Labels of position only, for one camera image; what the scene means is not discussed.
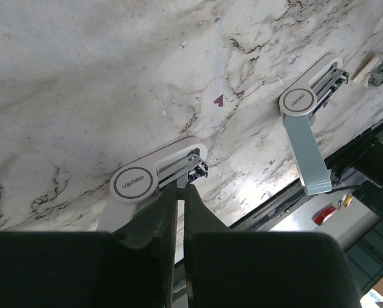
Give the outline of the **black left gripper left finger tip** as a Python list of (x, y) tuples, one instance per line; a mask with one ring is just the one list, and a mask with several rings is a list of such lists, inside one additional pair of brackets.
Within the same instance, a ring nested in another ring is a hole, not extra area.
[(115, 232), (0, 232), (0, 307), (170, 307), (177, 188)]

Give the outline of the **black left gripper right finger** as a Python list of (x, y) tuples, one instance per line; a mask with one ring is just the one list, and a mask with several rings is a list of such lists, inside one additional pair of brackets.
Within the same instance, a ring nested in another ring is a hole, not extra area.
[(338, 243), (319, 232), (229, 229), (184, 190), (184, 266), (189, 307), (359, 307)]

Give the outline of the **white staple box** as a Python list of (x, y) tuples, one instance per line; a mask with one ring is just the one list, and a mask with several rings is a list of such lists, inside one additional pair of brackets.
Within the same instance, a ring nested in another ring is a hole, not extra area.
[(368, 89), (383, 87), (383, 54), (374, 54), (353, 78)]

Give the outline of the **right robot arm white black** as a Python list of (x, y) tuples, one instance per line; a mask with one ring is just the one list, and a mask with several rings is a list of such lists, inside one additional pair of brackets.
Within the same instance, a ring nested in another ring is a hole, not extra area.
[(383, 144), (371, 144), (356, 161), (354, 169), (367, 180), (354, 190), (353, 196), (383, 220)]

